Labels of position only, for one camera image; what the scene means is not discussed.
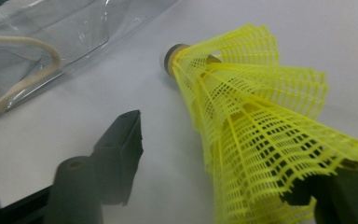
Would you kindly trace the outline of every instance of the shuttlecock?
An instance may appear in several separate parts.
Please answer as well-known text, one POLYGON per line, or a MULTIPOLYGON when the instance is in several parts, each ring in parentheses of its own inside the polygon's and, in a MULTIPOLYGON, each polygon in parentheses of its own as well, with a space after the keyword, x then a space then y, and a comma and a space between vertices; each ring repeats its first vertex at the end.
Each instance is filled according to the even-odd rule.
POLYGON ((274 36, 245 25, 164 58, 201 134, 214 188, 215 223, 295 223, 313 205, 280 199, 296 179, 333 175, 358 161, 358 140, 314 119, 324 105, 324 73, 279 66, 274 36))

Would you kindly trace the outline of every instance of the clear plastic bag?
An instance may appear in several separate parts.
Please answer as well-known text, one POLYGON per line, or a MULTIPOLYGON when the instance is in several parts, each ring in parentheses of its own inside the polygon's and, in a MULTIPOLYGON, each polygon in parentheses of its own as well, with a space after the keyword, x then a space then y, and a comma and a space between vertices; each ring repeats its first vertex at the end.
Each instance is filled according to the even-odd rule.
MULTIPOLYGON (((27 36, 58 51, 61 69, 13 94, 8 110, 94 50, 118 40, 177 0, 9 0, 0 6, 0 35, 27 36)), ((38 46, 0 42, 0 97, 50 64, 38 46)))

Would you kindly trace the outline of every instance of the white table surface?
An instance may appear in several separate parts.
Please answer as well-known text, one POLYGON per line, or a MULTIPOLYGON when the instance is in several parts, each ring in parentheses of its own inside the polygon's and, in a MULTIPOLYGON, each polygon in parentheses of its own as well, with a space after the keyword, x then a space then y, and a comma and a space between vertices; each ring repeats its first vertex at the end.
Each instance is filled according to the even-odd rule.
POLYGON ((130 203, 105 206, 105 223, 213 223, 200 136, 158 58, 173 42, 194 44, 248 22, 276 35, 282 65, 328 74, 319 121, 358 137, 358 1, 179 0, 0 117, 0 204, 50 185, 60 162, 89 155, 118 115, 140 109, 145 153, 130 203))

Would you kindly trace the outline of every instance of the shuttlecock mesh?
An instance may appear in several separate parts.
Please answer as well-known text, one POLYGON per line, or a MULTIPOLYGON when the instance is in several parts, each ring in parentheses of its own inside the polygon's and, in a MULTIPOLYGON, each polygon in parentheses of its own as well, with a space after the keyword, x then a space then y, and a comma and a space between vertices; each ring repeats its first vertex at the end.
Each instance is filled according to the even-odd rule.
POLYGON ((358 161, 358 140, 314 119, 324 105, 324 73, 278 65, 266 27, 245 25, 187 49, 172 70, 212 175, 216 223, 296 223, 310 206, 280 200, 296 179, 333 175, 358 161))

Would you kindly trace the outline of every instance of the beige cord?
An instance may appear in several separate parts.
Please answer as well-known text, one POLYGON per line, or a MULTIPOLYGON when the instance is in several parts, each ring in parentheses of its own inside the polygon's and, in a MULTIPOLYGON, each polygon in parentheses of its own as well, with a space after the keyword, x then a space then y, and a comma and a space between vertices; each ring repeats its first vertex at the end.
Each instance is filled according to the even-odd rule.
POLYGON ((57 72, 61 66, 61 58, 55 48, 53 48, 52 46, 48 45, 45 42, 30 37, 0 35, 0 43, 34 45, 36 47, 45 50, 51 56, 51 63, 48 66, 44 67, 40 71, 37 71, 34 75, 26 77, 25 79, 21 80, 12 88, 10 88, 0 98, 0 113, 2 113, 5 112, 5 110, 7 109, 8 101, 12 96, 19 94, 21 91, 41 81, 43 78, 48 77, 49 75, 57 72))

